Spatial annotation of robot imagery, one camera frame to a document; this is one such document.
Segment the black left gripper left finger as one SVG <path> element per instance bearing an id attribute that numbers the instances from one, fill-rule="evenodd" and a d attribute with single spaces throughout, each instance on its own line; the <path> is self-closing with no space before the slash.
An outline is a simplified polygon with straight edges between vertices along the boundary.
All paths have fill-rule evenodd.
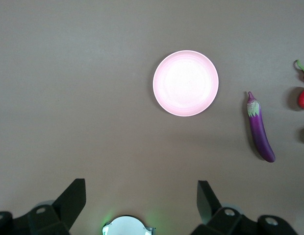
<path id="1" fill-rule="evenodd" d="M 14 219 L 13 235 L 70 235 L 85 204 L 85 180 L 75 179 L 52 204 L 36 206 Z"/>

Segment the pink round plate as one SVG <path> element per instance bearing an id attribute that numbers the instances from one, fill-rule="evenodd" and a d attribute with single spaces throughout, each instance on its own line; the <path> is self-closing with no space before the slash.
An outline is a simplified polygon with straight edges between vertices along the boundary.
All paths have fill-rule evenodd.
<path id="1" fill-rule="evenodd" d="M 193 50 L 181 50 L 159 63 L 152 88 L 157 103 L 166 112 L 191 117 L 213 103 L 219 88 L 219 76 L 207 56 Z"/>

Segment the purple eggplant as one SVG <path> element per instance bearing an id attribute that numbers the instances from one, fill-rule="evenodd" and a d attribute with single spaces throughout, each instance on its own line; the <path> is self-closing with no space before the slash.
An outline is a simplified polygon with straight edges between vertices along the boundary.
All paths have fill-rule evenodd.
<path id="1" fill-rule="evenodd" d="M 253 96 L 252 92 L 248 92 L 247 114 L 249 117 L 253 142 L 259 155 L 269 163 L 275 162 L 275 154 L 266 136 L 261 106 L 259 101 Z"/>

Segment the brown table mat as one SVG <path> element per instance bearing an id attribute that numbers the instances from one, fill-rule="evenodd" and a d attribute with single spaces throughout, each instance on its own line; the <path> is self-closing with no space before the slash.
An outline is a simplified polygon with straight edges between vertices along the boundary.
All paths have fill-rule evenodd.
<path id="1" fill-rule="evenodd" d="M 177 117 L 155 100 L 167 55 L 201 52 L 219 90 Z M 15 217 L 75 179 L 87 202 L 72 235 L 100 235 L 122 214 L 157 235 L 201 222 L 197 182 L 252 220 L 304 235 L 304 0 L 0 0 L 0 211 Z M 247 114 L 259 101 L 273 163 Z"/>

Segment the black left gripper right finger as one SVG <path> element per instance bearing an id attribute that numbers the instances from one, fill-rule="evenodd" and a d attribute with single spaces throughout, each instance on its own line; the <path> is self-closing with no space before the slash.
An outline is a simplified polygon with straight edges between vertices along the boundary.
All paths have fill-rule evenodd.
<path id="1" fill-rule="evenodd" d="M 191 235 L 258 235 L 257 223 L 232 207 L 224 207 L 208 181 L 198 181 L 197 208 L 202 220 Z"/>

